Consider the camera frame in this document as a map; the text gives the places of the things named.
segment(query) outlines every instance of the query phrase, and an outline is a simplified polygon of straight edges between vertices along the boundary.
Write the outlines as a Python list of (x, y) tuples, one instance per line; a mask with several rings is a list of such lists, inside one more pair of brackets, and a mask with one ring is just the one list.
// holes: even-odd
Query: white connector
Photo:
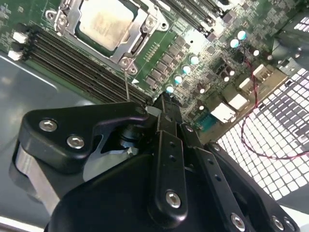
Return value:
[(20, 32), (14, 32), (13, 39), (21, 44), (25, 44), (28, 40), (28, 36)]
[(8, 57), (11, 58), (14, 61), (18, 61), (21, 60), (21, 58), (23, 57), (23, 52), (16, 52), (16, 51), (9, 51)]

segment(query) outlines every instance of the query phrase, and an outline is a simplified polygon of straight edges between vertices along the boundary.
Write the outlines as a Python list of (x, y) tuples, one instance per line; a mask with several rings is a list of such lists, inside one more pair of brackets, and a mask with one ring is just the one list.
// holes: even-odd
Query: chip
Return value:
[(161, 77), (162, 74), (154, 69), (154, 70), (152, 70), (150, 75), (158, 80)]
[(210, 53), (210, 54), (213, 54), (215, 52), (215, 49), (213, 46), (210, 46), (208, 49), (207, 49), (207, 52)]
[(183, 47), (185, 45), (185, 40), (183, 39), (183, 37), (178, 36), (175, 40), (175, 43), (179, 46), (179, 47)]
[(120, 1), (83, 1), (80, 10), (80, 31), (101, 46), (113, 51), (127, 39), (134, 15)]
[(190, 85), (189, 85), (189, 83), (188, 83), (187, 81), (184, 81), (184, 82), (183, 82), (183, 88), (184, 88), (184, 89), (189, 88), (189, 86), (190, 86)]
[(161, 71), (161, 72), (164, 72), (167, 68), (167, 66), (165, 64), (163, 64), (162, 62), (158, 62), (156, 68)]
[(178, 55), (178, 53), (180, 52), (180, 50), (178, 48), (176, 48), (175, 46), (170, 46), (168, 49), (169, 53), (172, 54), (174, 57)]
[(171, 64), (173, 61), (173, 58), (168, 54), (164, 54), (164, 56), (162, 57), (162, 60), (166, 62), (167, 64)]
[(152, 77), (150, 77), (150, 76), (148, 76), (148, 77), (146, 78), (145, 82), (146, 82), (147, 84), (149, 84), (150, 86), (154, 86), (154, 85), (155, 85), (155, 80), (154, 80)]

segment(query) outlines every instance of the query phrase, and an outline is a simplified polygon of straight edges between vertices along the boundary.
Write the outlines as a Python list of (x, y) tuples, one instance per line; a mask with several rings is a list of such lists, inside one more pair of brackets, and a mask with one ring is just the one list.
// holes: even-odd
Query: capacitor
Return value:
[(253, 47), (253, 46), (250, 46), (248, 48), (248, 52), (250, 54), (254, 55), (255, 57), (257, 57), (260, 54), (260, 51), (258, 49), (256, 49), (255, 47)]
[(226, 72), (227, 72), (230, 76), (234, 76), (234, 75), (235, 75), (235, 71), (234, 71), (230, 66), (227, 66)]
[(237, 48), (239, 46), (239, 41), (238, 39), (232, 39), (231, 42), (230, 42), (230, 46), (232, 48)]
[(199, 91), (200, 94), (205, 93), (205, 88), (202, 86), (201, 83), (198, 83), (197, 89), (198, 89), (198, 91)]
[(201, 100), (197, 100), (197, 106), (199, 110), (204, 110), (205, 106)]
[(166, 87), (166, 92), (167, 93), (173, 93), (174, 92), (174, 87), (172, 85), (169, 85)]
[(192, 65), (197, 65), (199, 63), (199, 58), (196, 55), (190, 57), (190, 62)]
[(179, 76), (179, 75), (176, 75), (174, 80), (175, 80), (175, 83), (177, 85), (179, 85), (181, 82), (183, 82), (183, 78), (181, 76)]
[(268, 51), (263, 51), (262, 52), (262, 57), (264, 59), (267, 59), (267, 60), (273, 60), (274, 59), (273, 55), (270, 54)]
[(247, 37), (247, 33), (244, 30), (241, 30), (240, 32), (238, 32), (237, 34), (237, 38), (239, 40), (244, 40)]
[(221, 77), (225, 82), (228, 82), (230, 80), (230, 77), (227, 75), (226, 72), (222, 72)]
[(183, 65), (183, 73), (189, 74), (191, 72), (191, 68), (189, 65)]

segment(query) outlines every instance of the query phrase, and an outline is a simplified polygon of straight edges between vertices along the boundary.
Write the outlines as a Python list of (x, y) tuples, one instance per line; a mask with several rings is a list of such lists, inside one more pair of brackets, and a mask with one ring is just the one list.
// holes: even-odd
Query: silver screw head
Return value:
[(272, 221), (279, 230), (281, 231), (284, 230), (284, 226), (282, 225), (282, 223), (278, 220), (276, 216), (272, 216)]
[(173, 191), (168, 191), (166, 193), (166, 201), (170, 206), (176, 209), (179, 208), (182, 203), (180, 197)]
[(284, 222), (291, 228), (292, 231), (295, 231), (294, 225), (289, 221), (287, 217), (284, 217)]
[(213, 149), (220, 151), (220, 147), (217, 144), (212, 144)]
[(185, 127), (187, 128), (188, 131), (193, 132), (192, 127), (190, 127), (190, 126), (188, 126), (188, 125), (186, 125)]
[(53, 132), (58, 128), (57, 123), (50, 119), (42, 120), (39, 123), (39, 127), (41, 128), (41, 130), (47, 131), (47, 132)]
[(84, 140), (77, 135), (70, 136), (67, 139), (67, 144), (74, 149), (81, 149), (85, 145)]
[(234, 226), (241, 232), (244, 232), (246, 230), (245, 223), (243, 220), (235, 213), (231, 214), (231, 220)]

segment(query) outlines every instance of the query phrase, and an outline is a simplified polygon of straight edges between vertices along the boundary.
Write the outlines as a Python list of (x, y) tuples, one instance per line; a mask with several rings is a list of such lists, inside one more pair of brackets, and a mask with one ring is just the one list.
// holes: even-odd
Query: mounting hole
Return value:
[(172, 121), (173, 121), (173, 119), (172, 119), (170, 116), (168, 116), (168, 115), (165, 116), (165, 119), (166, 119), (167, 121), (169, 121), (169, 122), (172, 122)]
[(218, 175), (215, 175), (214, 178), (216, 178), (217, 181), (222, 181), (221, 177)]
[(48, 19), (53, 19), (54, 18), (54, 14), (51, 13), (51, 12), (48, 12), (46, 16), (47, 16)]
[(211, 165), (213, 165), (213, 161), (212, 161), (211, 159), (208, 159), (207, 161), (208, 161), (208, 163), (210, 163)]
[(135, 69), (135, 68), (132, 68), (132, 69), (130, 69), (130, 72), (131, 72), (131, 73), (136, 73), (136, 69)]
[(172, 156), (172, 155), (169, 156), (169, 159), (170, 159), (171, 161), (173, 161), (173, 162), (176, 162), (176, 158), (175, 158), (174, 156)]

